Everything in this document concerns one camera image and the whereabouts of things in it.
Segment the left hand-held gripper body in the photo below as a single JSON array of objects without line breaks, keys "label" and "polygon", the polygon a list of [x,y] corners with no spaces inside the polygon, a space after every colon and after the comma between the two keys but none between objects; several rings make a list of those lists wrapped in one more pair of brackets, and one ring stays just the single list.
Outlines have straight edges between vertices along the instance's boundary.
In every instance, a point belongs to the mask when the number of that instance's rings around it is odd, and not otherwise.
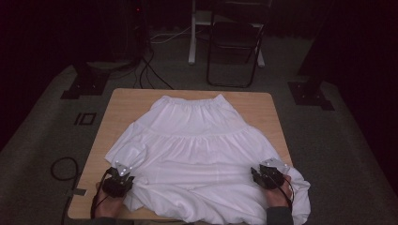
[{"label": "left hand-held gripper body", "polygon": [[105,172],[102,190],[113,198],[122,198],[131,190],[133,179],[132,167],[117,161],[114,167]]}]

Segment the person's left hand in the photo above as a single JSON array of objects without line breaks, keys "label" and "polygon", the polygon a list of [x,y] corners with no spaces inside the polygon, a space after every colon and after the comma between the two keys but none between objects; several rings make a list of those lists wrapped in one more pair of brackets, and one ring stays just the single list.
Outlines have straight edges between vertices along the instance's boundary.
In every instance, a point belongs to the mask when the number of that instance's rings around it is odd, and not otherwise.
[{"label": "person's left hand", "polygon": [[97,193],[93,199],[93,218],[117,218],[123,206],[123,198],[109,197],[100,186],[96,184]]}]

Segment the dark computer tower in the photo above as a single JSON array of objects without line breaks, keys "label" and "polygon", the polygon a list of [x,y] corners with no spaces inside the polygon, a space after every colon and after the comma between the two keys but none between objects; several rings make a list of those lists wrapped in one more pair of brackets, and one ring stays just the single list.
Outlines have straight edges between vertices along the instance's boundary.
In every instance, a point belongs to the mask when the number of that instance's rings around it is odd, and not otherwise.
[{"label": "dark computer tower", "polygon": [[113,0],[112,50],[116,60],[135,60],[143,56],[146,44],[143,0]]}]

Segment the person's right hand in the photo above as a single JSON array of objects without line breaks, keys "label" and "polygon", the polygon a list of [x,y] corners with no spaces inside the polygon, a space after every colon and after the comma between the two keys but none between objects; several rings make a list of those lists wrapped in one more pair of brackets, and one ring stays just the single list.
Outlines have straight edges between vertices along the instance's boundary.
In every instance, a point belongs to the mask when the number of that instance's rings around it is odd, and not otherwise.
[{"label": "person's right hand", "polygon": [[289,201],[291,200],[293,193],[290,188],[291,177],[286,175],[284,177],[284,183],[279,188],[266,189],[264,194],[269,207],[276,206],[289,206]]}]

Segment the white table frame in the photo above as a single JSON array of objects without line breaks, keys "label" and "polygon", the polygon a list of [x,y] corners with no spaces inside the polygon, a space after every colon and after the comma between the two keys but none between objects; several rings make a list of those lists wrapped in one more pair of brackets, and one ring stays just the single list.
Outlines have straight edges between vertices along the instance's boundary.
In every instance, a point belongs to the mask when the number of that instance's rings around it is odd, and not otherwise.
[{"label": "white table frame", "polygon": [[212,5],[209,9],[204,11],[197,11],[196,10],[196,3],[195,0],[192,0],[192,12],[191,12],[191,43],[190,43],[190,51],[189,51],[189,64],[193,65],[195,63],[195,56],[196,56],[196,26],[197,25],[204,25],[208,28],[208,38],[209,38],[209,26],[210,26],[210,10],[213,5],[218,0],[214,0]]}]

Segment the grey tape strip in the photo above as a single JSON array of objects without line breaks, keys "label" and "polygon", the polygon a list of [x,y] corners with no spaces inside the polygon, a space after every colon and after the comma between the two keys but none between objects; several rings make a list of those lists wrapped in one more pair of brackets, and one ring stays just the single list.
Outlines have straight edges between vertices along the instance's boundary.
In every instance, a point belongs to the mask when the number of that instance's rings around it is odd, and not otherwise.
[{"label": "grey tape strip", "polygon": [[85,196],[86,192],[87,192],[86,189],[74,188],[74,189],[67,189],[65,195],[68,197],[73,197],[74,195]]}]

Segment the white tiered skirt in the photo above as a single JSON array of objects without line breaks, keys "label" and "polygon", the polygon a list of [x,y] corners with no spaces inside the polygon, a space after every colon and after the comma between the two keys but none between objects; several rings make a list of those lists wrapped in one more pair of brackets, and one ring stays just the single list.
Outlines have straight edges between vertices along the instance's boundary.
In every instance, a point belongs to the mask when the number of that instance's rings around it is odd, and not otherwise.
[{"label": "white tiered skirt", "polygon": [[264,134],[223,97],[164,96],[105,156],[130,168],[125,204],[159,216],[210,224],[264,225],[268,204],[252,168],[280,157]]}]

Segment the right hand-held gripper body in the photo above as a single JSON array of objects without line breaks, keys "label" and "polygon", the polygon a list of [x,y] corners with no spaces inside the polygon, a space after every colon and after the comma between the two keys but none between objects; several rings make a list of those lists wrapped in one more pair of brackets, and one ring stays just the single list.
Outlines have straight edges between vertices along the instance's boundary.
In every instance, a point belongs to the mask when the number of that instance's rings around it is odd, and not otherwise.
[{"label": "right hand-held gripper body", "polygon": [[284,166],[285,164],[276,158],[262,161],[259,164],[259,185],[264,189],[280,188],[285,182],[284,174],[281,172]]}]

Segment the black folding chair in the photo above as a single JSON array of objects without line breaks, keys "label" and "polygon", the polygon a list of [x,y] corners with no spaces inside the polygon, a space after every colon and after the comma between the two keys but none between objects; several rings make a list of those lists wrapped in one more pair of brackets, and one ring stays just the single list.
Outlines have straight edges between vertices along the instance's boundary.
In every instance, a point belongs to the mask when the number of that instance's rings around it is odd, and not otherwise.
[{"label": "black folding chair", "polygon": [[[270,19],[273,0],[218,0],[210,10],[207,47],[207,83],[213,86],[246,88],[253,83],[263,36]],[[215,48],[246,51],[253,66],[247,82],[222,83],[210,78],[211,54]]]}]

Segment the black stand base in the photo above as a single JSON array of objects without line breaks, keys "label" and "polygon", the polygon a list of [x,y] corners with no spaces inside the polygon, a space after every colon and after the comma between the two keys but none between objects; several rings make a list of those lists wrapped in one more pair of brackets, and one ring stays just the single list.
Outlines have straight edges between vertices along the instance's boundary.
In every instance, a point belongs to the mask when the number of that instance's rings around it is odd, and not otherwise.
[{"label": "black stand base", "polygon": [[61,99],[78,99],[80,96],[101,96],[110,73],[102,69],[89,66],[86,62],[72,65],[77,75]]},{"label": "black stand base", "polygon": [[323,111],[334,111],[331,101],[319,88],[312,90],[306,82],[289,82],[288,87],[297,105],[319,106]]}]

